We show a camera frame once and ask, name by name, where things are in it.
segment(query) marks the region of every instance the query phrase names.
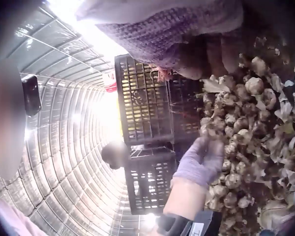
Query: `black strap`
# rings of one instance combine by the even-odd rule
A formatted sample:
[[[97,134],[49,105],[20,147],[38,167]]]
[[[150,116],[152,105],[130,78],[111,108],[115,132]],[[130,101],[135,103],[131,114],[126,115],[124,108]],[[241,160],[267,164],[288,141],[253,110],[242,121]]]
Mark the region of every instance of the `black strap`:
[[[189,233],[193,221],[176,214],[162,214],[157,219],[157,232],[164,236],[185,236]]]

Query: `pile of garlic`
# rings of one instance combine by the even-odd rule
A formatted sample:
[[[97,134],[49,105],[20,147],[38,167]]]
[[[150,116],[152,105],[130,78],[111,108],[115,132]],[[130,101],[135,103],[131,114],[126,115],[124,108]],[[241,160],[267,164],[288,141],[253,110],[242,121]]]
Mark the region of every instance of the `pile of garlic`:
[[[203,80],[199,132],[225,142],[222,173],[206,201],[208,209],[223,213],[220,235],[256,234],[267,202],[288,206],[295,191],[295,105],[283,92],[295,82],[283,84],[259,57],[242,66],[249,70],[240,79]]]

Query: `purple glove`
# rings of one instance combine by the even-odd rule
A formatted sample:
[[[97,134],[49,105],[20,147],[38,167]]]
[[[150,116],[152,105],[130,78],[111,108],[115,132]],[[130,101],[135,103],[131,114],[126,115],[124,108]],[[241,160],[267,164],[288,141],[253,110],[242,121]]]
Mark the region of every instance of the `purple glove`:
[[[208,189],[221,172],[223,161],[224,144],[199,137],[182,157],[173,178],[184,178]]]

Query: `forearm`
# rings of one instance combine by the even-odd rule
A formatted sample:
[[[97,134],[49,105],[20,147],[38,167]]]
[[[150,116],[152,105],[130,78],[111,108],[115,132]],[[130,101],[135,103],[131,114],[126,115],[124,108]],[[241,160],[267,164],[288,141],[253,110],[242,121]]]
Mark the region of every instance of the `forearm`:
[[[190,180],[174,177],[172,180],[172,190],[163,213],[173,213],[190,220],[194,220],[196,214],[203,210],[206,200],[207,190]],[[160,235],[157,233],[156,225],[151,236]]]

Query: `plastic crate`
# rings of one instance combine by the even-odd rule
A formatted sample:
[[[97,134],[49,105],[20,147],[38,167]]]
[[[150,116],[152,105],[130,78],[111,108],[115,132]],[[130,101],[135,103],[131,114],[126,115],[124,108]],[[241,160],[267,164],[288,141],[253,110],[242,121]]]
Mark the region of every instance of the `plastic crate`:
[[[174,74],[167,86],[174,143],[189,143],[189,140],[194,140],[199,135],[201,117],[197,108],[203,107],[203,99],[197,99],[196,94],[202,93],[203,85],[199,81]]]
[[[175,153],[165,147],[134,152],[125,167],[131,214],[161,214],[176,171]]]
[[[168,93],[158,72],[129,55],[115,57],[124,141],[141,145],[173,139]]]

